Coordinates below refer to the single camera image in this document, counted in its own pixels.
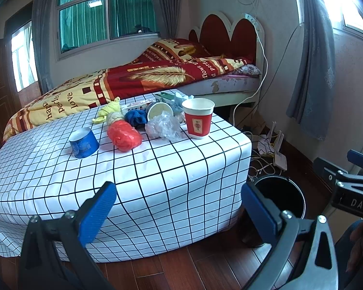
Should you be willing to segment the person right hand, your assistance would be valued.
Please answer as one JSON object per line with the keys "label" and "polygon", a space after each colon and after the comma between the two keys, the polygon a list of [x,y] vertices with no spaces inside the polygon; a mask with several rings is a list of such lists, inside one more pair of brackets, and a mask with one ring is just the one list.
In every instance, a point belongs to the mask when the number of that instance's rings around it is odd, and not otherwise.
{"label": "person right hand", "polygon": [[354,269],[358,260],[362,255],[361,239],[363,237],[363,221],[357,224],[357,227],[349,235],[349,240],[354,242],[354,246],[351,249],[351,253],[346,266],[346,271],[350,272]]}

